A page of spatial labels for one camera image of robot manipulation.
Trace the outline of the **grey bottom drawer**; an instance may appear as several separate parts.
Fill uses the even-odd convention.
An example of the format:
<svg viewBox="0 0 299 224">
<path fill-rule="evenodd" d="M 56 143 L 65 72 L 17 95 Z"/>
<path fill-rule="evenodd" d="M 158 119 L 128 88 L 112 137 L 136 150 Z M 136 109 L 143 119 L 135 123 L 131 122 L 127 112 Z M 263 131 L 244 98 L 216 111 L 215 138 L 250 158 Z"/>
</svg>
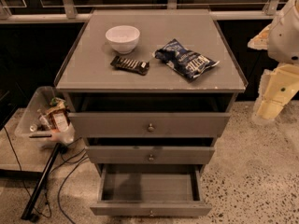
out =
<svg viewBox="0 0 299 224">
<path fill-rule="evenodd" d="M 211 206 L 197 165 L 106 164 L 91 210 L 98 216 L 198 217 Z"/>
</svg>

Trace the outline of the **grey drawer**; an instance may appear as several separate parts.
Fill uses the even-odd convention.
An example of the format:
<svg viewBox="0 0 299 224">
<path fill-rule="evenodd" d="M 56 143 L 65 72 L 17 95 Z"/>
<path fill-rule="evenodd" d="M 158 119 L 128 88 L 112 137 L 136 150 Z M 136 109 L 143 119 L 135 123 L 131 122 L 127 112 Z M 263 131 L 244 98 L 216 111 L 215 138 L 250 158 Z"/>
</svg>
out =
<svg viewBox="0 0 299 224">
<path fill-rule="evenodd" d="M 210 96 L 98 93 L 87 96 L 70 119 L 85 137 L 214 137 L 229 114 Z"/>
<path fill-rule="evenodd" d="M 91 210 L 98 216 L 198 217 L 211 206 L 197 165 L 106 164 Z"/>
<path fill-rule="evenodd" d="M 87 154 L 93 163 L 208 164 L 212 138 L 94 138 Z"/>
</svg>

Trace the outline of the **grey drawer cabinet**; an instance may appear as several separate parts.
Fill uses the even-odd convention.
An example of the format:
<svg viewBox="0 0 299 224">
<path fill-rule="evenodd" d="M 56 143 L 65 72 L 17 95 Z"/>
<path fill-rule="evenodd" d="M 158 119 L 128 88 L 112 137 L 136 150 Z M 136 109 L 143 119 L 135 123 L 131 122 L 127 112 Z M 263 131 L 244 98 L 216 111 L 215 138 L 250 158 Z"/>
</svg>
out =
<svg viewBox="0 0 299 224">
<path fill-rule="evenodd" d="M 140 31 L 139 42 L 128 56 L 149 62 L 146 75 L 111 66 L 117 53 L 108 44 L 106 31 L 118 25 L 132 25 Z M 186 49 L 219 63 L 195 80 L 187 80 L 154 57 L 154 52 L 172 39 Z M 55 87 L 69 105 L 69 118 L 87 96 L 98 93 L 210 96 L 230 118 L 232 104 L 236 96 L 245 90 L 246 80 L 218 24 L 205 10 L 185 9 L 156 14 L 94 11 L 64 60 L 55 79 Z"/>
</svg>

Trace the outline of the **grey top drawer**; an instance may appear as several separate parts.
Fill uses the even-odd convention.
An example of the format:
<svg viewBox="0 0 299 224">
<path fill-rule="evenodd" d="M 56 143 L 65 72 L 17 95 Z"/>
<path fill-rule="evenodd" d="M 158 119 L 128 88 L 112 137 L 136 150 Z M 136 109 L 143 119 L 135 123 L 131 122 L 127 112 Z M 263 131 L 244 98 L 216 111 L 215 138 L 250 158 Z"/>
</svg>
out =
<svg viewBox="0 0 299 224">
<path fill-rule="evenodd" d="M 214 137 L 229 114 L 210 96 L 98 93 L 87 96 L 70 119 L 85 137 Z"/>
</svg>

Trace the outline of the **grey middle drawer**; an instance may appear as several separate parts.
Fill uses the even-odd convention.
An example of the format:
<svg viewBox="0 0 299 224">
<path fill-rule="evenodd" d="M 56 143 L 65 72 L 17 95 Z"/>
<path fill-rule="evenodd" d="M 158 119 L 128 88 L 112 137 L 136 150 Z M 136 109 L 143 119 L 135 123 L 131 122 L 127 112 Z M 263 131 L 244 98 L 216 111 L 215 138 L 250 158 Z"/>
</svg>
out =
<svg viewBox="0 0 299 224">
<path fill-rule="evenodd" d="M 93 163 L 208 164 L 212 138 L 94 138 L 87 154 Z"/>
</svg>

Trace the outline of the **blue chip bag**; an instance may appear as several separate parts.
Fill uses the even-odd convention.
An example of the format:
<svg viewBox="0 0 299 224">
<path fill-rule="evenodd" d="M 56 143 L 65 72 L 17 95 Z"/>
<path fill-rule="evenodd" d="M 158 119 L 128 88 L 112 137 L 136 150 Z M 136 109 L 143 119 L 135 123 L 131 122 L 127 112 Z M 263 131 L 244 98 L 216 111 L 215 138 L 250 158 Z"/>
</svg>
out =
<svg viewBox="0 0 299 224">
<path fill-rule="evenodd" d="M 185 49 L 176 39 L 169 41 L 161 49 L 154 52 L 154 57 L 167 64 L 171 69 L 193 81 L 206 70 L 215 67 L 219 61 L 190 49 Z"/>
</svg>

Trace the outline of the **black candy bar wrapper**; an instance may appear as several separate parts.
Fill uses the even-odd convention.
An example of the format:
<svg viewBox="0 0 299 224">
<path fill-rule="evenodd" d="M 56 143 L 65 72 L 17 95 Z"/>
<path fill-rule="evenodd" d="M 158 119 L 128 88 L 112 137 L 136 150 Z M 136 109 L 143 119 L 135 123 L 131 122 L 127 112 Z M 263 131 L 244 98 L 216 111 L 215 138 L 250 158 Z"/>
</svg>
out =
<svg viewBox="0 0 299 224">
<path fill-rule="evenodd" d="M 150 70 L 149 62 L 142 62 L 122 56 L 116 56 L 110 64 L 117 69 L 137 73 L 141 76 L 146 75 Z"/>
</svg>

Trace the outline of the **white ceramic bowl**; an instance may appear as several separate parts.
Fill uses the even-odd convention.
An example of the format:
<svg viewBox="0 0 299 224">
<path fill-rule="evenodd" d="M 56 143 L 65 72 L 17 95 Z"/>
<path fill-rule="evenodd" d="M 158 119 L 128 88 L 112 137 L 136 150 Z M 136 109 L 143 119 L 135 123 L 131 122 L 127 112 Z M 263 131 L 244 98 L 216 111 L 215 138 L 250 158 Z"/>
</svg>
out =
<svg viewBox="0 0 299 224">
<path fill-rule="evenodd" d="M 139 41 L 140 31 L 134 26 L 120 25 L 106 31 L 108 44 L 120 54 L 132 52 Z"/>
</svg>

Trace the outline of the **metal window railing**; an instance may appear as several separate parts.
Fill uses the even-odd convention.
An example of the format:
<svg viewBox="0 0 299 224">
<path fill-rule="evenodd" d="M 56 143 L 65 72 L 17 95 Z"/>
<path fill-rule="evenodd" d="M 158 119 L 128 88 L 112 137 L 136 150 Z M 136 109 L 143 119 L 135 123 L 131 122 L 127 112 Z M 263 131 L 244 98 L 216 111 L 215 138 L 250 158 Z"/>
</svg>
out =
<svg viewBox="0 0 299 224">
<path fill-rule="evenodd" d="M 215 21 L 271 20 L 288 0 L 1 0 L 3 24 L 85 22 L 94 11 L 205 10 Z"/>
</svg>

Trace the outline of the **brown snack packet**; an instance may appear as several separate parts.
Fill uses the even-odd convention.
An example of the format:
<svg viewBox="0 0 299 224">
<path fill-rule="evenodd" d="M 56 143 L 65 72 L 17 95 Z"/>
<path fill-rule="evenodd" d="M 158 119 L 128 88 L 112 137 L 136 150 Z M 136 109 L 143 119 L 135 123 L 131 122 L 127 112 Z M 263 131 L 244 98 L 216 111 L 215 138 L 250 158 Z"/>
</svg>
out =
<svg viewBox="0 0 299 224">
<path fill-rule="evenodd" d="M 46 109 L 38 109 L 38 120 L 44 130 L 66 132 L 69 128 L 67 115 L 67 103 L 64 99 L 54 97 L 50 100 L 50 106 Z"/>
</svg>

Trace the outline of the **clear plastic bin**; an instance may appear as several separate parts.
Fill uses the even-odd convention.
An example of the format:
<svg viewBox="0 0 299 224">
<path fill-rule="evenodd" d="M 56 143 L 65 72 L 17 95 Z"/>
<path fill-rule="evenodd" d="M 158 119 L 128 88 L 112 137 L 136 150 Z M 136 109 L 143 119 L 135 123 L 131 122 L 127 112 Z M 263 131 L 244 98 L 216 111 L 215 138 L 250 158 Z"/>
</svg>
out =
<svg viewBox="0 0 299 224">
<path fill-rule="evenodd" d="M 15 134 L 39 148 L 52 148 L 57 143 L 72 143 L 75 138 L 72 124 L 60 132 L 50 123 L 50 118 L 46 118 L 46 112 L 59 99 L 63 100 L 64 97 L 54 87 L 39 87 L 26 107 Z"/>
</svg>

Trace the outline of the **black metal pole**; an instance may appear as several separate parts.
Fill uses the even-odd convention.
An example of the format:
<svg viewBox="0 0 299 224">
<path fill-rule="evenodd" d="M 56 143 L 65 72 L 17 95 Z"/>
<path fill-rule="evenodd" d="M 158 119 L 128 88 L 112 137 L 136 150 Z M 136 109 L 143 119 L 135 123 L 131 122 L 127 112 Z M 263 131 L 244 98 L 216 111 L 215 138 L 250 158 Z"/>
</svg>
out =
<svg viewBox="0 0 299 224">
<path fill-rule="evenodd" d="M 39 178 L 37 179 L 35 189 L 34 189 L 33 193 L 31 194 L 31 197 L 30 197 L 28 203 L 26 204 L 26 207 L 24 208 L 24 211 L 21 215 L 22 220 L 29 220 L 31 218 L 34 207 L 36 205 L 36 201 L 37 201 L 37 199 L 40 195 L 40 192 L 43 189 L 43 187 L 48 179 L 50 170 L 51 170 L 62 146 L 63 145 L 61 143 L 57 143 L 55 145 L 53 151 L 51 152 L 50 157 L 46 163 L 46 166 L 45 166 L 43 172 L 41 173 L 41 175 L 39 176 Z"/>
</svg>

